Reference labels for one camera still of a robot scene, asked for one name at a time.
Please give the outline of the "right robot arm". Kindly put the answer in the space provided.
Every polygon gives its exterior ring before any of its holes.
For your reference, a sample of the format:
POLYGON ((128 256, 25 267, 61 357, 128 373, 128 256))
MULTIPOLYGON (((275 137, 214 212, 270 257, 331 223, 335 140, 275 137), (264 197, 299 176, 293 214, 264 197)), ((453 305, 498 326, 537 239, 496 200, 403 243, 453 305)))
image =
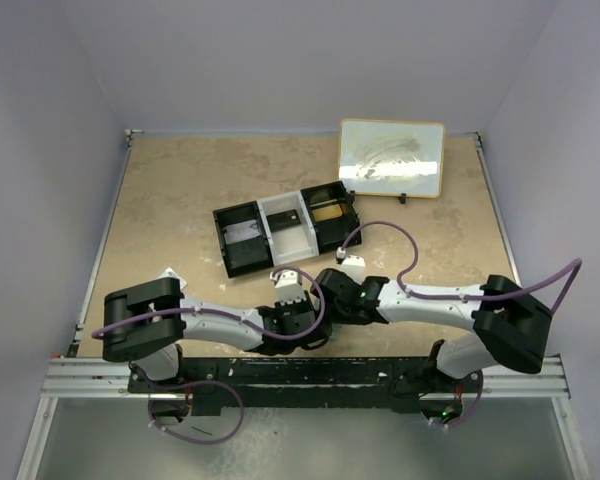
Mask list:
POLYGON ((418 322, 461 329, 458 339, 432 348, 426 383, 447 391, 467 375, 500 365, 538 374, 553 319, 551 309, 509 278, 491 275, 484 284, 463 287, 401 286, 387 277, 358 282, 328 268, 317 277, 325 319, 333 324, 418 322))

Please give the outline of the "black white sorting tray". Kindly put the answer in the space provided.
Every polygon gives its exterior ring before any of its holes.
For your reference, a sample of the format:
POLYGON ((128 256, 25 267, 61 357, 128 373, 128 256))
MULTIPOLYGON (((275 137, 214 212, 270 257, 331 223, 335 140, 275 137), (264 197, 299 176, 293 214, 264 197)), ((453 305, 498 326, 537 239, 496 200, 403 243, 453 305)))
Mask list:
POLYGON ((354 195, 340 181, 295 190, 213 212, 230 278, 362 243, 354 195))

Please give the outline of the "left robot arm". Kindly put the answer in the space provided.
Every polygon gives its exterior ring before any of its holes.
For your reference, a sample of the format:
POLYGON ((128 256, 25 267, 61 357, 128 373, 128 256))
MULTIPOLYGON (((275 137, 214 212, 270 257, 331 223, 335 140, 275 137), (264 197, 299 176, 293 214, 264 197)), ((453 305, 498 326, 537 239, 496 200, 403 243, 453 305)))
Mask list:
POLYGON ((223 344, 266 356, 312 350, 329 341, 323 294, 315 300, 303 288, 304 275, 280 270, 271 275, 278 301, 272 306, 232 309, 205 303, 160 278, 113 292, 104 300, 103 326, 91 337, 102 342, 102 358, 130 363, 164 392, 186 378, 181 340, 223 344))

